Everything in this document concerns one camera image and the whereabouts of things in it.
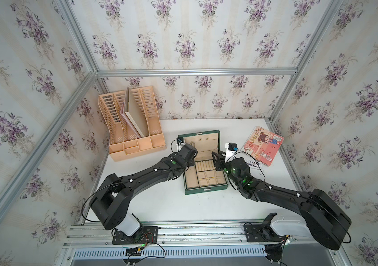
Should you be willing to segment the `green jewelry box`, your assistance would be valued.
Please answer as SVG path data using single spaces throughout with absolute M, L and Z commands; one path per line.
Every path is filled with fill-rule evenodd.
M 186 195 L 221 191 L 228 188 L 228 181 L 223 171 L 216 171 L 213 166 L 212 152 L 220 151 L 221 133 L 219 130 L 182 134 L 185 144 L 194 146 L 198 154 L 195 165 L 183 174 Z

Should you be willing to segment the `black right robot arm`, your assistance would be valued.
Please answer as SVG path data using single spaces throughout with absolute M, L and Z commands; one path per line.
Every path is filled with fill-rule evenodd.
M 265 202 L 290 210 L 304 218 L 313 238 L 322 246 L 340 249 L 352 224 L 349 216 L 322 190 L 294 191 L 269 184 L 251 175 L 244 158 L 226 159 L 223 152 L 212 152 L 216 170 L 223 170 L 236 190 L 246 199 Z

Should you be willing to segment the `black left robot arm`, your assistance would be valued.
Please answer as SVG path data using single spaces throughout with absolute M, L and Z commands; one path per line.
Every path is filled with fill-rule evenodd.
M 179 152 L 162 158 L 145 170 L 121 177 L 111 174 L 94 193 L 89 207 L 105 230 L 117 229 L 132 237 L 141 228 L 140 221 L 128 213 L 132 198 L 156 184 L 179 178 L 194 166 L 197 154 L 195 147 L 185 144 Z

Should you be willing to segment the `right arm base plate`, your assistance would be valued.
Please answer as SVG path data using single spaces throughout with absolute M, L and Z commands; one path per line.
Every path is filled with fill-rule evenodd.
M 276 234 L 270 226 L 245 223 L 243 225 L 245 237 L 249 243 L 282 242 L 285 236 Z

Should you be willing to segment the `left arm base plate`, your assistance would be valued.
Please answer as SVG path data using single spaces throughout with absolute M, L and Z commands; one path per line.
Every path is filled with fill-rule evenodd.
M 157 226 L 141 226 L 132 236 L 127 236 L 123 232 L 114 229 L 112 231 L 112 244 L 149 244 L 157 243 L 159 228 Z

